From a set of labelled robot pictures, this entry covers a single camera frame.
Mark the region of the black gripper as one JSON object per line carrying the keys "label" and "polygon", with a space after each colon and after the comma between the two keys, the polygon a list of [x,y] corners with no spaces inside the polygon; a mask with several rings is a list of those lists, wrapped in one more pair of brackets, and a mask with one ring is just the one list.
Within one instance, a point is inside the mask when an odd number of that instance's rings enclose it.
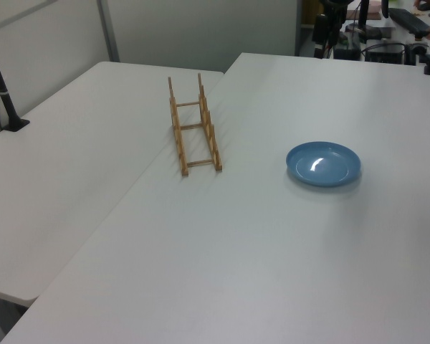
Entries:
{"label": "black gripper", "polygon": [[[313,42],[314,57],[324,57],[325,44],[335,44],[338,40],[342,24],[346,20],[348,1],[320,1],[323,13],[315,18]],[[343,58],[344,45],[337,43],[328,53],[328,58]]]}

